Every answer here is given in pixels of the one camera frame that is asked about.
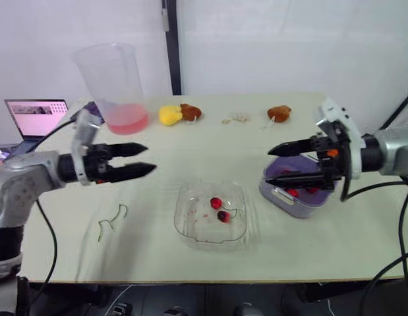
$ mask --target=purple container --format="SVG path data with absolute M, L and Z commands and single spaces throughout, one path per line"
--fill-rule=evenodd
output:
M 264 170 L 264 177 L 259 185 L 261 194 L 268 201 L 276 204 L 292 216 L 306 219 L 325 204 L 331 191 L 318 190 L 315 193 L 308 193 L 305 189 L 297 189 L 299 197 L 294 197 L 285 190 L 264 181 L 265 178 L 279 176 L 285 170 L 316 172 L 318 171 L 318 165 L 316 161 L 302 155 L 278 157 Z

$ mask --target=yellow toy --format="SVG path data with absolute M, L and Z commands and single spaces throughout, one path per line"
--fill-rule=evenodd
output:
M 159 109 L 158 118 L 166 126 L 174 125 L 183 118 L 182 109 L 174 105 L 166 105 Z

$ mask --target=table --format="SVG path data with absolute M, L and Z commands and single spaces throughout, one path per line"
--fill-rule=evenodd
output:
M 364 280 L 399 257 L 397 222 L 406 189 L 381 188 L 339 202 L 341 184 L 327 204 L 310 219 L 296 219 L 266 201 L 258 191 L 262 171 L 273 157 L 266 155 L 287 140 L 307 138 L 318 131 L 312 112 L 321 93 L 272 95 L 175 96 L 151 99 L 152 120 L 144 131 L 118 136 L 104 126 L 96 143 L 140 142 L 149 150 L 131 161 L 155 163 L 149 176 L 117 184 L 64 190 L 41 197 L 55 228 L 59 256 L 52 282 L 169 283 L 169 282 L 318 282 Z M 195 124 L 162 126 L 156 111 L 162 105 L 190 103 L 204 116 Z M 73 105 L 71 116 L 81 105 Z M 291 119 L 269 128 L 266 111 L 276 105 L 292 108 Z M 248 113 L 251 121 L 223 119 Z M 67 127 L 40 150 L 69 152 L 74 131 Z M 116 159 L 115 164 L 125 163 Z M 173 226 L 179 186 L 184 180 L 228 179 L 245 193 L 248 246 L 236 252 L 192 250 Z M 353 181 L 351 191 L 395 180 L 374 173 Z M 112 218 L 124 203 L 129 213 L 106 230 L 98 242 L 101 219 Z M 405 220 L 408 249 L 408 210 Z M 36 206 L 25 230 L 20 275 L 45 279 L 53 257 L 50 233 Z M 388 277 L 401 277 L 401 267 Z

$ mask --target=red cherry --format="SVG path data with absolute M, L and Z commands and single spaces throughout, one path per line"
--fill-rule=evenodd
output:
M 316 193 L 319 189 L 318 188 L 306 188 L 305 190 L 306 192 L 313 194 L 313 193 Z
M 295 198 L 299 197 L 299 193 L 296 189 L 285 189 L 285 191 L 291 196 L 294 196 Z
M 226 211 L 218 211 L 217 218 L 223 223 L 228 223 L 230 221 L 230 213 Z
M 219 197 L 213 197 L 210 200 L 210 203 L 213 209 L 219 209 L 221 206 L 223 206 L 223 201 Z

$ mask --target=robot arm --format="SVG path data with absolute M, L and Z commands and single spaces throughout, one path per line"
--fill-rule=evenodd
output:
M 318 172 L 290 172 L 267 178 L 267 183 L 280 188 L 333 190 L 334 181 L 343 176 L 358 179 L 368 171 L 408 178 L 408 127 L 380 130 L 362 137 L 345 108 L 331 99 L 325 100 L 315 118 L 326 136 L 320 132 L 307 140 L 283 143 L 268 154 L 294 156 L 315 151 Z
M 64 188 L 74 181 L 89 185 L 130 180 L 146 176 L 156 168 L 148 163 L 112 167 L 109 164 L 112 158 L 137 155 L 147 148 L 136 143 L 92 145 L 99 124 L 87 111 L 81 112 L 76 124 L 71 154 L 27 153 L 0 167 L 0 311 L 9 311 L 8 307 L 3 309 L 3 291 L 16 297 L 16 283 L 7 281 L 16 279 L 20 270 L 23 227 L 42 193 Z

